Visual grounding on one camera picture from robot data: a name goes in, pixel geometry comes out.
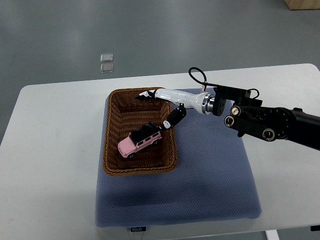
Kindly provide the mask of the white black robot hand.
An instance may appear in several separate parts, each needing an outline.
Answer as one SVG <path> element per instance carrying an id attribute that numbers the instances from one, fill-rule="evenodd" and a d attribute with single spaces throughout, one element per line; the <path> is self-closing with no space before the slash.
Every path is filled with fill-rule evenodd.
<path id="1" fill-rule="evenodd" d="M 159 98 L 176 105 L 180 104 L 159 126 L 160 130 L 168 130 L 176 126 L 187 115 L 186 109 L 194 109 L 204 115 L 209 115 L 212 112 L 212 94 L 208 92 L 193 94 L 176 89 L 159 88 L 141 92 L 135 98 L 139 101 Z"/>

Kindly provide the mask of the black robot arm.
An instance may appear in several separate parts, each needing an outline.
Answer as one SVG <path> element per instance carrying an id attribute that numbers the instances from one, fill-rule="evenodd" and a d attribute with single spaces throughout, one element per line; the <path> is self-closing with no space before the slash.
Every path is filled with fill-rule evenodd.
<path id="1" fill-rule="evenodd" d="M 160 125 L 162 131 L 173 128 L 194 109 L 199 114 L 221 116 L 226 101 L 233 101 L 229 115 L 224 118 L 226 127 L 236 130 L 238 137 L 252 137 L 273 142 L 288 140 L 312 149 L 320 148 L 320 118 L 301 108 L 264 107 L 262 100 L 251 97 L 250 89 L 216 85 L 214 92 L 193 94 L 176 89 L 151 89 L 139 93 L 138 100 L 162 99 L 177 105 Z"/>

